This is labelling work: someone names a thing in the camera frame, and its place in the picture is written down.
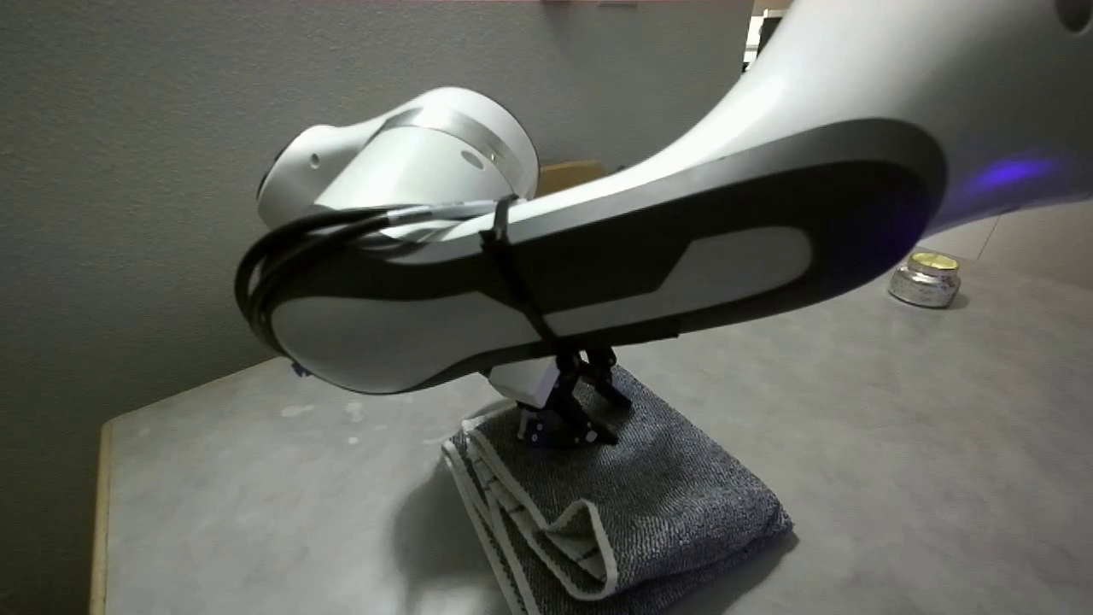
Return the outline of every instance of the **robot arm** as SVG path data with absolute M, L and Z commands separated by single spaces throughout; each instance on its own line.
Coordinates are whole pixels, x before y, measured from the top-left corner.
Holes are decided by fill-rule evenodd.
M 438 90 L 279 153 L 240 304 L 359 392 L 791 309 L 987 206 L 1088 194 L 1088 63 L 1047 0 L 799 0 L 691 133 L 546 199 L 518 124 Z

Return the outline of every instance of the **table surface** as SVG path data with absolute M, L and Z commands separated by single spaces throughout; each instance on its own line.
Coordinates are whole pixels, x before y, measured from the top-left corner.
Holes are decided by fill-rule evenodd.
M 856 293 L 621 363 L 799 542 L 681 611 L 1093 611 L 1093 293 L 967 271 L 955 309 Z M 109 615 L 503 611 L 441 441 L 484 380 L 351 396 L 262 363 L 101 435 Z

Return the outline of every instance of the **black strap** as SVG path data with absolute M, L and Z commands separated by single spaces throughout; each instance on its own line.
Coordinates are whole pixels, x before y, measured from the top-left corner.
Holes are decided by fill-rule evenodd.
M 492 228 L 482 232 L 482 252 L 487 252 L 496 258 L 496 265 L 498 265 L 517 306 L 537 328 L 537 334 L 542 342 L 555 342 L 553 328 L 546 325 L 542 309 L 537 306 L 537 297 L 521 282 L 517 256 L 511 256 L 511 241 L 507 241 L 507 208 L 511 208 L 511 202 L 518 202 L 518 194 L 506 194 L 498 202 L 498 208 L 492 213 Z

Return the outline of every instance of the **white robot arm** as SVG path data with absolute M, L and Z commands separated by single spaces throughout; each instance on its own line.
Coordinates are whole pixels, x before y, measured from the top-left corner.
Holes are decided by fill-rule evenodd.
M 663 153 L 546 199 L 498 101 L 438 90 L 301 133 L 234 297 L 306 373 L 403 392 L 791 309 L 929 228 L 1093 194 L 1093 0 L 794 0 Z

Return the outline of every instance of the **gray cloth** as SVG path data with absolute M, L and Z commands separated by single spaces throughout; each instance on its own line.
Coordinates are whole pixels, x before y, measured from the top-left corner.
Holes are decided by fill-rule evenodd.
M 666 611 L 788 536 L 780 500 L 625 367 L 630 410 L 577 399 L 614 446 L 528 446 L 511 405 L 484 410 L 443 462 L 511 611 Z

